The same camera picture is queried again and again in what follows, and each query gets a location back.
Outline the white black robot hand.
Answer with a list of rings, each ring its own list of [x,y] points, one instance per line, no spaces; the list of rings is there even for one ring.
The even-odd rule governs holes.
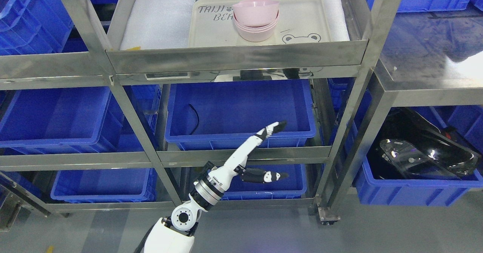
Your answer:
[[[198,184],[207,191],[222,195],[229,189],[232,179],[236,176],[240,176],[242,181],[254,184],[269,184],[288,178],[288,173],[246,167],[248,155],[264,140],[283,131],[286,124],[286,121],[274,122],[247,138],[226,160],[224,165],[210,171],[207,177],[203,178]]]

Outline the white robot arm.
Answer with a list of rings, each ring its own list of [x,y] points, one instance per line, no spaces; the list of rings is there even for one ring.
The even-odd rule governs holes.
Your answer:
[[[226,191],[216,177],[226,178],[208,161],[203,172],[194,182],[189,201],[177,206],[170,216],[160,218],[143,236],[135,253],[190,253],[194,244],[194,233],[202,212],[216,205]]]

